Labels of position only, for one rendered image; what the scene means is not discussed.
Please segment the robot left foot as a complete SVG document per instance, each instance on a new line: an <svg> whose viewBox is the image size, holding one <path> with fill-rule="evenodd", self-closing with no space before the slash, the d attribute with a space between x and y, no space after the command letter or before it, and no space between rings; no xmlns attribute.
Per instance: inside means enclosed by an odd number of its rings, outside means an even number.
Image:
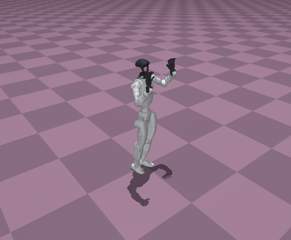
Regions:
<svg viewBox="0 0 291 240"><path fill-rule="evenodd" d="M140 165L147 166L147 167L153 167L153 166L154 166L154 163L149 162L148 160L144 161L144 160L142 160L142 159L140 159L139 164L140 164Z"/></svg>

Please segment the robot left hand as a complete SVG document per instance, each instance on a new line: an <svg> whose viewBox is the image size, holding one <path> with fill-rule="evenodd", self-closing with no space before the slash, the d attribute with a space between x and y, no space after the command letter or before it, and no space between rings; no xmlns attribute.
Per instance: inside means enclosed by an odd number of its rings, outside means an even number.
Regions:
<svg viewBox="0 0 291 240"><path fill-rule="evenodd" d="M171 58L170 60L168 60L168 64L166 64L166 66L169 68L170 70L170 75L173 76L172 72L176 71L175 70L175 59L176 58Z"/></svg>

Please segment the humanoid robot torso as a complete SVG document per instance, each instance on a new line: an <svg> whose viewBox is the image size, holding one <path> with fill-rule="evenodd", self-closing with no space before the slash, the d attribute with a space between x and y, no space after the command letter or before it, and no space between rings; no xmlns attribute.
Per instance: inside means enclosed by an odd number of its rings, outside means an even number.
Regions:
<svg viewBox="0 0 291 240"><path fill-rule="evenodd" d="M152 79L152 77L151 77ZM142 96L142 94L146 91L146 79L143 79L143 76L140 76L140 78L136 78L134 80L134 82L139 81L140 83L140 89L139 89L139 93L140 93L140 97ZM151 86L153 89L153 80L151 82ZM138 118L139 117L144 117L144 121L148 121L151 118L151 114L152 111L151 109L149 109L150 104L153 101L153 92L150 94L150 96L145 100L145 102L143 103L143 106L141 106L141 110L138 112Z"/></svg>

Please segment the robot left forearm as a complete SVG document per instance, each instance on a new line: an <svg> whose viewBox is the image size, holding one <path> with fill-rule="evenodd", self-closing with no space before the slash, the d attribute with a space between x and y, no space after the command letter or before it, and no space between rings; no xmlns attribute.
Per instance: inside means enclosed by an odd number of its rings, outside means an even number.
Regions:
<svg viewBox="0 0 291 240"><path fill-rule="evenodd" d="M167 76L164 80L167 82L167 83L170 83L172 81L172 79L176 76L176 71L173 71L172 72L172 76L171 74L169 74L169 76Z"/></svg>

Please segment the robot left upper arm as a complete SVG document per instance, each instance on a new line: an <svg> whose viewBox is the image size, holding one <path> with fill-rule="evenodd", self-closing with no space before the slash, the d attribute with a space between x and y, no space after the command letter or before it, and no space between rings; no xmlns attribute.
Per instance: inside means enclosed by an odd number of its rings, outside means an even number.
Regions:
<svg viewBox="0 0 291 240"><path fill-rule="evenodd" d="M153 76L154 76L153 83L156 83L156 84L161 85L163 87L167 87L168 86L168 83L166 82L165 79L161 80L160 78L156 77L154 74L151 75L151 77L153 77Z"/></svg>

